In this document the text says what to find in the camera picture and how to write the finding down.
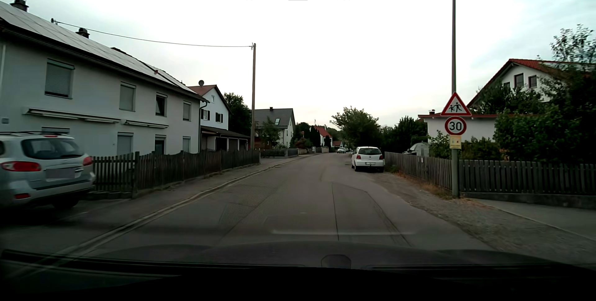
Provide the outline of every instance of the speed limit sign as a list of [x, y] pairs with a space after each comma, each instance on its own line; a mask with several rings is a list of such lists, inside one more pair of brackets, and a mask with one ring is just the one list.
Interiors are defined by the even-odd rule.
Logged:
[[463, 135], [466, 132], [467, 125], [463, 118], [453, 116], [445, 121], [445, 131], [450, 135]]

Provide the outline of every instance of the triangular warning sign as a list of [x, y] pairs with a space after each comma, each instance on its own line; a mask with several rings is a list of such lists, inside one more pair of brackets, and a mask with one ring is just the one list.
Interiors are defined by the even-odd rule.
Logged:
[[443, 108], [441, 116], [472, 116], [472, 113], [466, 107], [465, 103], [461, 101], [461, 98], [457, 93], [453, 93], [447, 105]]

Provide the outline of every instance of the asphalt road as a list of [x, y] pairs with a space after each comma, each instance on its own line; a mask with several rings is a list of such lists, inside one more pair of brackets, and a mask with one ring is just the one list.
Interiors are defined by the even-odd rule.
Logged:
[[395, 244], [428, 250], [490, 249], [389, 193], [374, 182], [376, 176], [380, 174], [355, 172], [349, 154], [304, 158], [186, 204], [88, 256], [148, 245], [293, 240]]

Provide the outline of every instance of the small yellow sign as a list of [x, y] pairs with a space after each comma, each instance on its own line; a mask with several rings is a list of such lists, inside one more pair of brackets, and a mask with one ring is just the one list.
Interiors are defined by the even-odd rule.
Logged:
[[449, 148], [461, 150], [461, 136], [449, 135]]

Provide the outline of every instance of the house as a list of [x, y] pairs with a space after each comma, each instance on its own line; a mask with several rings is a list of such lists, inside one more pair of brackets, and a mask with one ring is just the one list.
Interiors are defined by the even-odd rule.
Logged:
[[201, 149], [248, 150], [250, 137], [228, 130], [230, 110], [217, 84], [189, 88], [209, 101], [200, 111]]
[[269, 107], [269, 109], [255, 109], [255, 147], [264, 147], [258, 137], [260, 137], [260, 134], [263, 132], [263, 123], [267, 122], [267, 117], [269, 117], [279, 129], [279, 139], [277, 140], [277, 143], [285, 146], [290, 145], [290, 140], [294, 136], [294, 128], [296, 127], [294, 109], [274, 109], [273, 107]]
[[313, 127], [319, 132], [319, 137], [321, 138], [321, 146], [325, 146], [325, 137], [329, 136], [331, 140], [333, 137], [327, 132], [327, 126], [318, 126], [313, 125]]
[[198, 152], [199, 103], [165, 71], [0, 2], [0, 131], [64, 132], [90, 155]]
[[[549, 76], [553, 72], [554, 64], [561, 64], [559, 61], [546, 60], [527, 60], [527, 59], [509, 59], [507, 62], [490, 78], [484, 87], [472, 100], [467, 104], [468, 108], [478, 106], [481, 101], [482, 93], [489, 87], [495, 84], [504, 84], [511, 89], [519, 87], [522, 89], [534, 89], [540, 91], [542, 84], [540, 77]], [[547, 97], [542, 98], [543, 101], [548, 101]], [[436, 137], [437, 130], [440, 130], [443, 135], [445, 132], [445, 120], [447, 117], [441, 116], [440, 111], [435, 113], [430, 111], [428, 115], [418, 115], [418, 118], [423, 119], [428, 123], [428, 134], [431, 137]], [[495, 133], [495, 122], [497, 115], [472, 115], [466, 117], [466, 132], [462, 135], [462, 141], [469, 141], [472, 137], [478, 139], [486, 137], [493, 139]]]

